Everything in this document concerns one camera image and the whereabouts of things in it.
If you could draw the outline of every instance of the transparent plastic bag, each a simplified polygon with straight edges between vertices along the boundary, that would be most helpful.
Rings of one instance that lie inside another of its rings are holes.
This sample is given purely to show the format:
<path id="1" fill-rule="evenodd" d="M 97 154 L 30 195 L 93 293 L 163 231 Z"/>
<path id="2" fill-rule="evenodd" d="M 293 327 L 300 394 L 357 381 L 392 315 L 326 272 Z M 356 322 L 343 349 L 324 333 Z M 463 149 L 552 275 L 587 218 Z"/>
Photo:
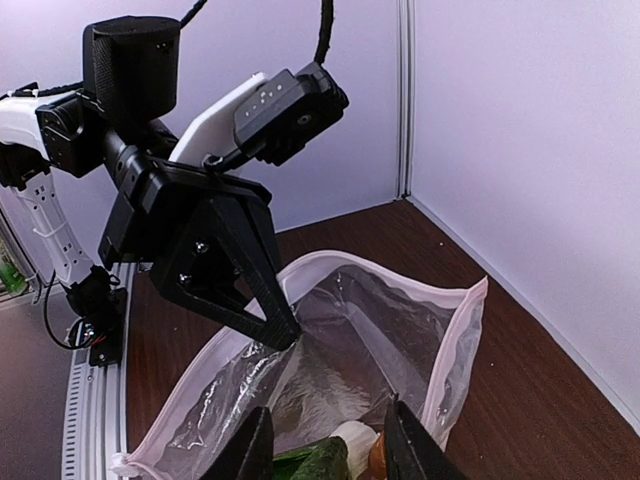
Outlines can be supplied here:
<path id="1" fill-rule="evenodd" d="M 325 438 L 348 420 L 381 430 L 396 393 L 446 444 L 466 398 L 486 280 L 469 290 L 437 289 L 341 252 L 303 257 L 280 280 L 300 339 L 286 352 L 248 339 L 212 340 L 229 359 L 215 373 L 211 368 L 186 413 L 176 418 L 165 406 L 156 421 L 164 431 L 150 431 L 154 438 L 118 465 L 150 478 L 197 480 L 256 406 L 272 411 L 278 454 Z M 201 360 L 185 376 L 201 378 Z M 193 398 L 194 388 L 176 386 L 183 392 L 168 403 L 185 400 L 187 390 Z"/>

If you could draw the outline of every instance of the white wall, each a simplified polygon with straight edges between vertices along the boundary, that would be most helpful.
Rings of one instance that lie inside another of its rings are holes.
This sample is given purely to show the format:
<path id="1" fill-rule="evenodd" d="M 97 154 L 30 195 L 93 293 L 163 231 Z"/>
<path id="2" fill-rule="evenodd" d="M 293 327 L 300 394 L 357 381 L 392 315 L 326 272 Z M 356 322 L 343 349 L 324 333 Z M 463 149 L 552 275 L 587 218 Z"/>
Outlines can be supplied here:
<path id="1" fill-rule="evenodd" d="M 119 15 L 181 18 L 192 0 L 0 0 L 0 90 L 81 78 L 85 25 Z M 397 43 L 395 2 L 336 0 L 326 67 L 345 89 L 345 118 L 281 168 L 254 162 L 244 176 L 273 193 L 286 229 L 388 201 L 395 195 Z M 313 58 L 320 0 L 211 0 L 182 32 L 178 106 L 166 118 L 181 134 L 191 119 L 262 70 L 293 72 Z M 87 251 L 95 249 L 115 190 L 104 171 L 81 182 L 58 176 L 60 197 Z M 6 192 L 0 201 L 6 203 Z M 81 208 L 91 205 L 90 210 Z"/>
<path id="2" fill-rule="evenodd" d="M 417 3 L 415 197 L 638 428 L 640 4 Z"/>

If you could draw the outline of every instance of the green object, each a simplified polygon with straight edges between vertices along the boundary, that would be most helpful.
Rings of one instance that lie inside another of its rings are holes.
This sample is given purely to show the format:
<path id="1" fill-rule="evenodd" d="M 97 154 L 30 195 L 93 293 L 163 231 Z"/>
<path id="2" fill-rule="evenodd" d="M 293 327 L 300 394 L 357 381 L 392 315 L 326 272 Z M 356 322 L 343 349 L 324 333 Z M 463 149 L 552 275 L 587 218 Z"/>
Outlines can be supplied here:
<path id="1" fill-rule="evenodd" d="M 340 437 L 322 440 L 291 480 L 350 480 L 347 444 Z"/>
<path id="2" fill-rule="evenodd" d="M 0 240 L 0 281 L 13 296 L 24 293 L 28 286 L 27 280 L 14 265 L 13 259 L 2 240 Z"/>
<path id="3" fill-rule="evenodd" d="M 274 480 L 290 480 L 320 442 L 315 442 L 278 455 L 273 460 Z"/>

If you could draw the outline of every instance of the wooden table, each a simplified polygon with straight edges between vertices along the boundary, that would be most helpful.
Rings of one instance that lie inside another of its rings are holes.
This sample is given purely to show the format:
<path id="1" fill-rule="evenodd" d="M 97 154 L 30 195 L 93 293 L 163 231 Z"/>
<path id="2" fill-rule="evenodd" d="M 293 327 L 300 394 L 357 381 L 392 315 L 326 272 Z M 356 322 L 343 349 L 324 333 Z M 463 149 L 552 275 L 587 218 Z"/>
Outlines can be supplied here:
<path id="1" fill-rule="evenodd" d="M 338 249 L 440 287 L 485 273 L 407 202 L 279 235 L 288 263 Z M 470 478 L 640 478 L 640 439 L 542 326 L 491 281 L 471 388 L 447 454 Z M 129 451 L 191 359 L 219 329 L 134 284 L 128 371 Z"/>

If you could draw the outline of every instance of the garlic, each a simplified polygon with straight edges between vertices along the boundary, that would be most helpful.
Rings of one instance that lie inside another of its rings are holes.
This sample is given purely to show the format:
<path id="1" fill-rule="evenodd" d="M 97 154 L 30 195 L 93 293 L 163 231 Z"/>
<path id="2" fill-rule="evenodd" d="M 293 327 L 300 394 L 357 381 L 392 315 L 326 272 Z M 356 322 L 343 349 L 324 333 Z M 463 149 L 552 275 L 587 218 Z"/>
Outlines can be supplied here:
<path id="1" fill-rule="evenodd" d="M 336 428 L 331 436 L 340 437 L 347 444 L 349 473 L 351 478 L 358 478 L 368 467 L 369 452 L 376 443 L 378 434 L 362 422 L 350 421 Z"/>

